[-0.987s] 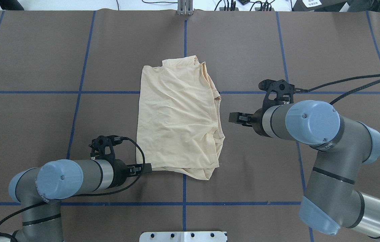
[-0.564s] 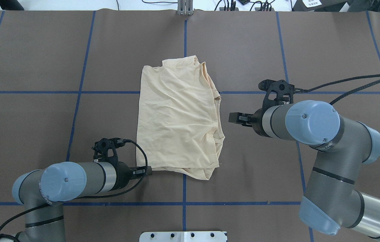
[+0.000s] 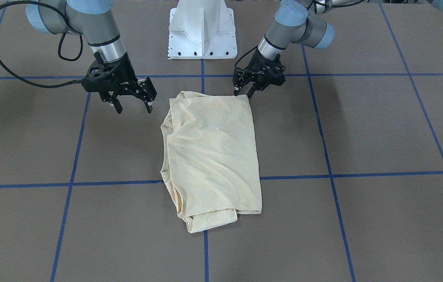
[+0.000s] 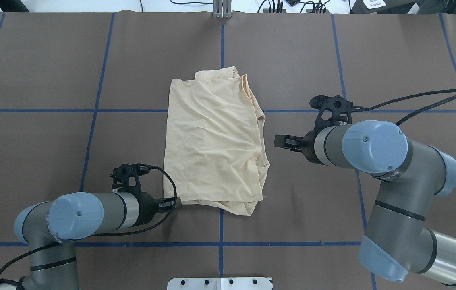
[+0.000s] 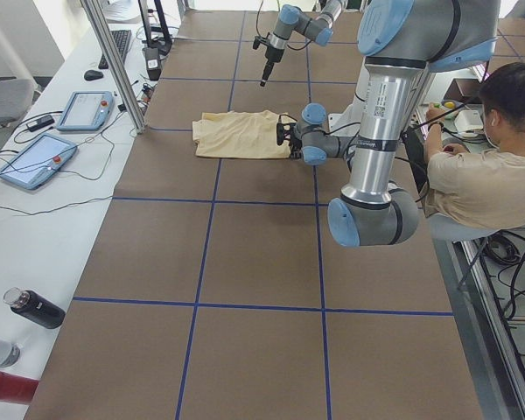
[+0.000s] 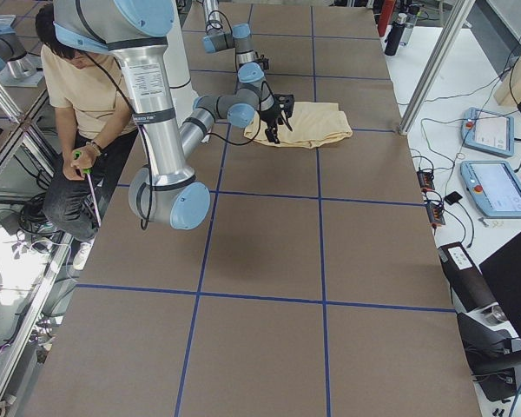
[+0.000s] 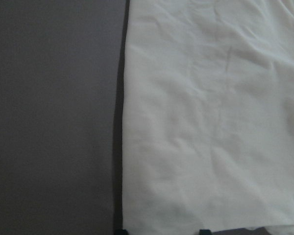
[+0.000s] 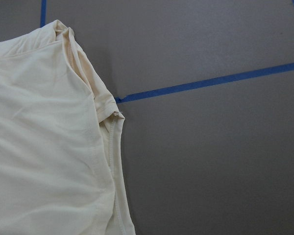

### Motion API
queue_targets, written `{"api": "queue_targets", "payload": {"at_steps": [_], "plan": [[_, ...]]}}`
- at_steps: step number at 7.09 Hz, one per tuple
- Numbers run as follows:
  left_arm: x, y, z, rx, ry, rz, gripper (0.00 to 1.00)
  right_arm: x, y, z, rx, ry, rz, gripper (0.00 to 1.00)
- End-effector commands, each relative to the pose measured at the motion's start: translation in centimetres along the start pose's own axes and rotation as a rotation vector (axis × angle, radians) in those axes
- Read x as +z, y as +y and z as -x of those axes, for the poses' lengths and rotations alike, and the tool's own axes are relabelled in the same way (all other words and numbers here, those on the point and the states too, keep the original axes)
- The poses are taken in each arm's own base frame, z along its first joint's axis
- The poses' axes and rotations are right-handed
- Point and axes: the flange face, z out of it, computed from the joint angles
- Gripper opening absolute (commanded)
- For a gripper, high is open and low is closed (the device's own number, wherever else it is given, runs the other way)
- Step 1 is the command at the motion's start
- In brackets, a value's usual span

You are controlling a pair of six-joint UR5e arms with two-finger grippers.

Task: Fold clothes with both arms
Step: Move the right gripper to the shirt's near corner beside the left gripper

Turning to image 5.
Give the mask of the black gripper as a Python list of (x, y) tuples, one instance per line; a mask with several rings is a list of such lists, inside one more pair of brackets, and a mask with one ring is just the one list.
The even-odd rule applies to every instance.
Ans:
[(301, 140), (301, 135), (295, 131), (291, 131), (288, 135), (288, 141), (290, 146), (290, 158), (301, 158), (303, 142)]
[(284, 56), (283, 48), (276, 48), (271, 44), (266, 45), (265, 58), (267, 63), (264, 66), (262, 77), (260, 80), (260, 86), (265, 87), (273, 70), (273, 67), (276, 63), (279, 63)]

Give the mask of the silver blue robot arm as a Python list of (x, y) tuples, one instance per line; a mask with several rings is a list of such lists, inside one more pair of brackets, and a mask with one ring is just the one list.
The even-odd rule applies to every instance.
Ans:
[(393, 245), (416, 231), (411, 195), (389, 175), (424, 75), (478, 65), (494, 54), (498, 1), (373, 1), (365, 10), (357, 44), (368, 82), (359, 130), (334, 136), (321, 129), (317, 103), (302, 112), (293, 134), (308, 165), (344, 158), (351, 176), (327, 208), (333, 239), (345, 247)]
[(275, 64), (284, 56), (291, 35), (296, 32), (308, 41), (319, 46), (326, 46), (333, 35), (333, 24), (347, 7), (348, 1), (327, 1), (317, 17), (309, 17), (297, 6), (285, 4), (278, 13), (273, 31), (265, 36), (257, 34), (253, 42), (256, 50), (260, 45), (266, 47), (266, 64), (264, 66), (260, 86), (268, 82)]

